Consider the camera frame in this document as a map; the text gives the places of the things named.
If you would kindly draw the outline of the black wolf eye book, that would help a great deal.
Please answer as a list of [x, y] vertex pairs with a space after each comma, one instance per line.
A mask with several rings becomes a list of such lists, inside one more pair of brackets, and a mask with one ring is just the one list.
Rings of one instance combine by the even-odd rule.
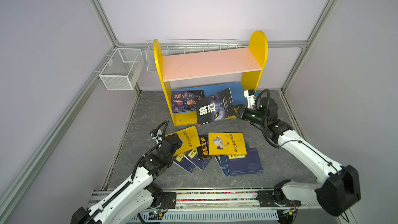
[[204, 125], [234, 116], [231, 89], [227, 88], [197, 101], [197, 123]]

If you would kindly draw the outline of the purple old man book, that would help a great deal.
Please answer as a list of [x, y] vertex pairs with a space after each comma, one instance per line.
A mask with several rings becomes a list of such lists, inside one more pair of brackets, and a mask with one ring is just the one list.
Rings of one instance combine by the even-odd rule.
[[197, 102], [205, 97], [203, 90], [175, 90], [171, 92], [172, 113], [195, 112]]

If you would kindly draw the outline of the black yellow title book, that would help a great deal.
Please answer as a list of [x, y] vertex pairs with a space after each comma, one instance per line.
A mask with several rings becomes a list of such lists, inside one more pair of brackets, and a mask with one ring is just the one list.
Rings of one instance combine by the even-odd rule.
[[199, 140], [200, 140], [200, 146], [197, 148], [198, 159], [199, 160], [210, 159], [208, 135], [200, 135]]

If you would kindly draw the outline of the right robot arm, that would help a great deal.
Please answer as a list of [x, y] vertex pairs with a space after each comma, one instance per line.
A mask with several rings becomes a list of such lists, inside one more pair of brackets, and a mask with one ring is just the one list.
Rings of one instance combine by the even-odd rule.
[[266, 97], [255, 109], [238, 104], [230, 106], [236, 118], [258, 128], [272, 147], [285, 149], [316, 177], [314, 183], [285, 179], [274, 186], [273, 200], [278, 206], [300, 201], [322, 207], [332, 216], [340, 216], [361, 200], [359, 172], [343, 166], [305, 141], [293, 127], [278, 118], [277, 104]]

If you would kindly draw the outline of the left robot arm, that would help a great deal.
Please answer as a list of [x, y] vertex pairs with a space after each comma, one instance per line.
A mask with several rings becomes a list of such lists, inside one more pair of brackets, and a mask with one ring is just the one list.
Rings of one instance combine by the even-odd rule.
[[126, 224], [134, 216], [149, 208], [162, 189], [153, 181], [173, 163], [174, 154], [182, 146], [177, 134], [162, 139], [142, 156], [133, 173], [107, 197], [88, 209], [79, 208], [72, 224]]

